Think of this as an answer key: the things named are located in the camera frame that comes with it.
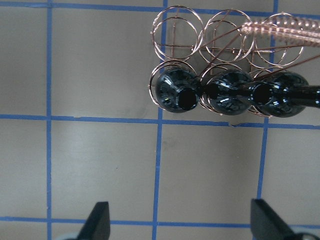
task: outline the black object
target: black object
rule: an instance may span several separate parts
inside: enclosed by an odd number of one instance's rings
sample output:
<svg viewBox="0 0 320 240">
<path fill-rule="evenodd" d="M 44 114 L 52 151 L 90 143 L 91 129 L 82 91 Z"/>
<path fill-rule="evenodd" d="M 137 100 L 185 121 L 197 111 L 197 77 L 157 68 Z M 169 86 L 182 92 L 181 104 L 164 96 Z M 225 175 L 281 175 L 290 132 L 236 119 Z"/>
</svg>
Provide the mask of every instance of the black object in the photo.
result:
<svg viewBox="0 0 320 240">
<path fill-rule="evenodd" d="M 230 69 L 213 76 L 204 86 L 204 97 L 221 114 L 238 115 L 251 105 L 264 105 L 271 100 L 271 87 L 254 81 L 246 72 Z"/>
<path fill-rule="evenodd" d="M 261 79 L 272 88 L 272 99 L 255 106 L 266 115 L 287 118 L 297 115 L 305 107 L 320 108 L 320 86 L 310 86 L 307 80 L 290 71 L 281 71 Z"/>
<path fill-rule="evenodd" d="M 251 232 L 256 240 L 320 240 L 309 233 L 294 233 L 263 200 L 251 200 Z"/>
<path fill-rule="evenodd" d="M 109 203 L 97 202 L 76 239 L 108 240 L 110 236 Z"/>
<path fill-rule="evenodd" d="M 184 113 L 197 106 L 200 81 L 191 70 L 171 67 L 157 79 L 155 93 L 162 108 L 172 113 Z"/>
</svg>

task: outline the grid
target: grid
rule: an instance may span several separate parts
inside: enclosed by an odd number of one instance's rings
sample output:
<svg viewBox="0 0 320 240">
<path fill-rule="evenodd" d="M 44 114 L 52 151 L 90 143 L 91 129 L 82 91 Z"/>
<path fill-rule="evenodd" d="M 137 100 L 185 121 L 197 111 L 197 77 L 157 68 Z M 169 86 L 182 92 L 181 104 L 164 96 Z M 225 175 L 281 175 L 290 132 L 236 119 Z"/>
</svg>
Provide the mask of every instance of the grid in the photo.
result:
<svg viewBox="0 0 320 240">
<path fill-rule="evenodd" d="M 246 11 L 249 16 L 267 17 L 278 12 L 279 1 L 274 0 L 273 12 L 254 12 Z M 132 226 L 150 226 L 152 227 L 152 240 L 157 239 L 157 228 L 159 226 L 166 227 L 204 227 L 204 228 L 241 228 L 249 229 L 249 224 L 238 223 L 202 223 L 202 222 L 163 222 L 158 221 L 158 205 L 159 205 L 159 187 L 160 187 L 160 170 L 161 170 L 161 152 L 162 152 L 162 134 L 164 125 L 184 125 L 184 126 L 216 126 L 229 127 L 227 121 L 202 121 L 202 120 L 170 120 L 163 119 L 162 109 L 158 109 L 157 119 L 143 118 L 112 118 L 112 117 L 74 117 L 52 115 L 52 28 L 53 28 L 53 9 L 90 9 L 90 10 L 109 10 L 109 11 L 133 11 L 133 12 L 160 12 L 168 7 L 168 0 L 163 0 L 163 7 L 146 7 L 146 6 L 123 6 L 123 5 L 98 5 L 98 4 L 77 4 L 77 3 L 54 3 L 52 0 L 47 2 L 7 2 L 0 1 L 0 7 L 27 7 L 27 8 L 46 8 L 47 9 L 47 43 L 46 43 L 46 115 L 20 115 L 20 114 L 0 114 L 0 119 L 8 120 L 36 120 L 46 122 L 46 188 L 47 188 L 47 217 L 46 218 L 28 218 L 28 217 L 11 217 L 0 216 L 3 222 L 33 222 L 47 224 L 47 239 L 52 239 L 52 224 L 54 223 L 72 223 L 83 224 L 85 219 L 60 219 L 52 218 L 52 121 L 68 121 L 68 122 L 97 122 L 97 123 L 121 123 L 121 124 L 153 124 L 157 125 L 156 135 L 156 154 L 155 154 L 155 180 L 154 180 L 154 202 L 152 221 L 130 221 L 130 220 L 112 220 L 112 225 L 132 225 Z M 220 10 L 217 9 L 194 9 L 199 14 L 215 14 Z M 307 17 L 320 19 L 320 15 L 295 14 L 299 17 Z M 166 41 L 166 26 L 162 28 L 162 42 Z M 257 184 L 257 198 L 262 197 L 264 167 L 267 149 L 267 139 L 269 129 L 302 129 L 302 130 L 320 130 L 320 125 L 310 124 L 282 124 L 270 123 L 268 118 L 263 123 L 246 122 L 232 125 L 235 128 L 260 128 L 263 129 L 260 167 Z M 294 225 L 296 227 L 305 227 L 309 229 L 320 229 L 320 225 Z"/>
</svg>

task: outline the wine bottle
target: wine bottle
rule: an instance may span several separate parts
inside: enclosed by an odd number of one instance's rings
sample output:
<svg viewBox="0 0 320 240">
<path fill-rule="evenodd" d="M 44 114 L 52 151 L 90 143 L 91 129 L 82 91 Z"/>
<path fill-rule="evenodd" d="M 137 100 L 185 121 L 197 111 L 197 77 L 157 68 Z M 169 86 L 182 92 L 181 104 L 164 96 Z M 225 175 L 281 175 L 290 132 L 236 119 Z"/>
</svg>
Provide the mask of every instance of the wine bottle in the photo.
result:
<svg viewBox="0 0 320 240">
<path fill-rule="evenodd" d="M 251 105 L 264 105 L 271 100 L 271 88 L 254 81 L 240 69 L 229 69 L 214 75 L 204 86 L 204 97 L 217 112 L 238 115 Z"/>
<path fill-rule="evenodd" d="M 280 71 L 262 78 L 272 89 L 272 98 L 256 109 L 267 115 L 288 118 L 302 112 L 306 107 L 320 108 L 320 86 L 309 85 L 307 80 L 290 71 Z"/>
<path fill-rule="evenodd" d="M 163 109 L 172 113 L 184 113 L 197 106 L 201 95 L 200 81 L 187 68 L 170 67 L 156 80 L 155 95 Z"/>
</svg>

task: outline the bottle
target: bottle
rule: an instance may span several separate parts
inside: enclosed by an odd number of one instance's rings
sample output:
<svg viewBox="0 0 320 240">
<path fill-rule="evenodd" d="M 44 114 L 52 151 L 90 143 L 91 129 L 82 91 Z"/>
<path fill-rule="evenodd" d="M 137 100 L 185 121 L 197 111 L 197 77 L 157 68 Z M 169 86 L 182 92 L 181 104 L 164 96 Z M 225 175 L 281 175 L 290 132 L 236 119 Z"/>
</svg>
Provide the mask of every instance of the bottle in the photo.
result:
<svg viewBox="0 0 320 240">
<path fill-rule="evenodd" d="M 254 81 L 240 69 L 229 69 L 214 75 L 204 86 L 203 98 L 221 114 L 238 115 L 251 105 L 264 105 L 271 100 L 271 88 Z"/>
<path fill-rule="evenodd" d="M 157 102 L 172 113 L 184 113 L 194 109 L 201 94 L 198 77 L 182 66 L 164 70 L 155 83 Z"/>
<path fill-rule="evenodd" d="M 272 89 L 272 98 L 256 109 L 268 116 L 288 118 L 306 107 L 320 108 L 320 86 L 310 86 L 307 80 L 290 71 L 280 71 L 262 78 Z"/>
</svg>

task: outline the bottle mouth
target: bottle mouth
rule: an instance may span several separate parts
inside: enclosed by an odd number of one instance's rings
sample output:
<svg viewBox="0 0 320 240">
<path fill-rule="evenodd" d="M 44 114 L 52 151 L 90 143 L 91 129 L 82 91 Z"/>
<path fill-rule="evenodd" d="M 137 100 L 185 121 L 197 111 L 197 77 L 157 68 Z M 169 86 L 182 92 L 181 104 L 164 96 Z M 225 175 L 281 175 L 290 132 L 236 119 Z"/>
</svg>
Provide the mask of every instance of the bottle mouth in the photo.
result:
<svg viewBox="0 0 320 240">
<path fill-rule="evenodd" d="M 198 104 L 197 93 L 191 88 L 185 88 L 179 93 L 177 103 L 183 110 L 194 109 Z"/>
<path fill-rule="evenodd" d="M 256 104 L 265 105 L 272 99 L 272 87 L 267 84 L 259 84 L 252 93 L 252 99 Z"/>
</svg>

